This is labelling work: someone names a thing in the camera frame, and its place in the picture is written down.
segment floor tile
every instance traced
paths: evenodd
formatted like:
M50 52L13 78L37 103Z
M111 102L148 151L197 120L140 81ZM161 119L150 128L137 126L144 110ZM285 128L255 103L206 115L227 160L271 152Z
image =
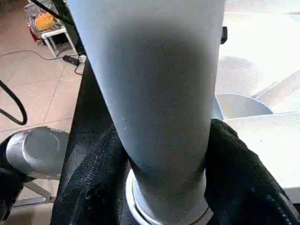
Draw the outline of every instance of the floor tile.
M65 63L62 59L47 61L34 55L24 59L8 81L10 86L59 78Z
M79 75L61 77L45 123L73 117L80 82L81 76Z
M53 128L55 130L63 130L65 132L70 133L73 119L65 119L59 120L55 122L44 123L43 126L47 126L49 128Z
M59 78L35 82L29 85L14 86L11 88L26 109L28 116L27 126L43 123L57 87L58 80ZM7 93L0 93L0 108L16 118L22 119L18 106ZM21 126L0 114L0 131L15 128L21 128Z
M5 225L49 225L53 204L13 209Z

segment white cylindrical pipe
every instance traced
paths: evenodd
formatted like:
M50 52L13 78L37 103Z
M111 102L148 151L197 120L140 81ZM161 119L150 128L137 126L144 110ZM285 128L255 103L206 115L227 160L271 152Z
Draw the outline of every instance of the white cylindrical pipe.
M203 197L224 0L68 4L131 158L142 210L181 222Z

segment electrical cord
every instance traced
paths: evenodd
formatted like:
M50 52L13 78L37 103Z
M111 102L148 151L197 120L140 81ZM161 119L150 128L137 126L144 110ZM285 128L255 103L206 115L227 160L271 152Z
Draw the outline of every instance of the electrical cord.
M76 66L76 68L74 69L74 73L77 74L77 75L83 75L83 74L77 72L77 69L79 68L80 64L84 64L84 63L82 63L82 62L79 63L79 64Z
M32 1L34 4L36 4L37 6L39 6L40 8L42 8L43 10L45 10L46 12L50 13L51 15L53 15L55 18L57 18L57 19L59 19L59 20L65 22L65 23L67 23L67 24L69 24L69 25L71 25L71 26L75 26L75 24L74 24L72 21L70 21L70 20L68 20L67 18L62 17L62 16L58 15L57 13L53 12L52 10L48 9L45 5L43 5L43 4L40 3L39 1L37 1L37 0L31 0L31 1Z
M47 58L41 56L39 53L37 53L35 51L32 51L32 50L20 50L20 51L15 51L15 52L9 52L9 53L0 55L0 58L4 57L4 56L7 56L7 55L15 54L15 53L35 53L36 55L38 55L39 57L41 57L43 60L47 60L47 61L59 60L59 59L63 58L63 57L57 57L57 58L47 59Z
M25 125L27 123L27 113L26 110L22 104L22 102L20 101L20 99L11 91L11 89L9 89L8 86L5 85L5 83L2 82L2 80L0 80L0 87L4 89L4 91L16 102L16 104L18 105L21 114L23 116L23 121L20 121L18 119L16 119L15 117L13 117L12 115L10 115L9 113L7 113L6 111L4 111L3 109L0 109L0 113L2 113L3 115L5 115L6 117L8 117L10 120L12 120L13 122L19 124L19 125Z
M82 75L81 73L77 72L77 69L79 68L80 64L84 64L84 63L79 63L76 68L74 69L74 73L76 73L77 75Z

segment metal frame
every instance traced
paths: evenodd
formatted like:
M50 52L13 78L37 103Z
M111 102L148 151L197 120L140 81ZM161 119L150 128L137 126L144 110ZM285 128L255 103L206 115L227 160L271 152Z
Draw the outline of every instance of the metal frame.
M41 204L53 203L56 199L55 196L51 196L51 193L49 191L37 185L33 181L26 183L24 186L34 191L35 193L41 195L41 197L18 200L15 202L14 208L29 206L29 205L41 205Z

